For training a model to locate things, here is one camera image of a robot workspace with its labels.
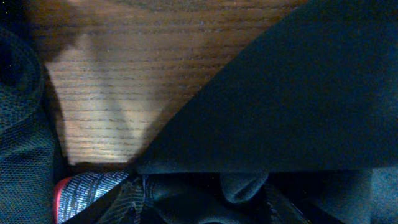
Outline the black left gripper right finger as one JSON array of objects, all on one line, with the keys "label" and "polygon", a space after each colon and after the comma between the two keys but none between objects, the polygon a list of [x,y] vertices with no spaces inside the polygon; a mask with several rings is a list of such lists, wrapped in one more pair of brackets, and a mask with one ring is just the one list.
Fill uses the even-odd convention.
[{"label": "black left gripper right finger", "polygon": [[280,190],[271,184],[264,185],[265,204],[271,224],[311,224],[304,214]]}]

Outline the dark navy leggings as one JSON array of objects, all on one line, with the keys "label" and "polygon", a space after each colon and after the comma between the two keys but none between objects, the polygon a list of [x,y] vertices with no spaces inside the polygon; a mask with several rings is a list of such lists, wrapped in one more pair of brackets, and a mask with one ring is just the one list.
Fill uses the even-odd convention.
[{"label": "dark navy leggings", "polygon": [[142,179],[140,223],[397,219],[397,2],[310,1],[261,34],[124,171],[65,177],[25,1],[1,3],[1,222],[66,223]]}]

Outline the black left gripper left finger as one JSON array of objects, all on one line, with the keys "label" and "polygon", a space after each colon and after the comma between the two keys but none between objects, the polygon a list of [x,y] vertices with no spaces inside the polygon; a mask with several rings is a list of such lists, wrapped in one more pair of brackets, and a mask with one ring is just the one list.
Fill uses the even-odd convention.
[{"label": "black left gripper left finger", "polygon": [[139,224],[145,192],[142,179],[125,179],[67,224]]}]

